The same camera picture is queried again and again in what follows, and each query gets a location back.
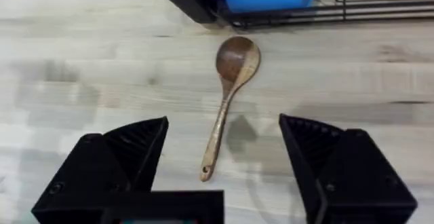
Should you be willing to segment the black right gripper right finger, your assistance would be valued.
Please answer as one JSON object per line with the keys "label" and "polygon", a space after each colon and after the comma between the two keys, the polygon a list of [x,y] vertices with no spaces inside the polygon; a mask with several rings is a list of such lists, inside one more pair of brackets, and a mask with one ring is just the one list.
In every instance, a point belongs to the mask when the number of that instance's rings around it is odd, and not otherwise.
{"label": "black right gripper right finger", "polygon": [[407,223],[416,198],[370,135],[279,116],[307,223]]}

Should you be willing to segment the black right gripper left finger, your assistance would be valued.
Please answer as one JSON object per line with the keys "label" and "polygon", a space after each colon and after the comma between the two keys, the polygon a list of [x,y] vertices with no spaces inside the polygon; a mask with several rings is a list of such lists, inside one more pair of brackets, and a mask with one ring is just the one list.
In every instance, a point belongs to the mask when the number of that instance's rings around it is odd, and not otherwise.
{"label": "black right gripper left finger", "polygon": [[83,135],[31,212],[39,223],[102,223],[107,198],[150,191],[167,117]]}

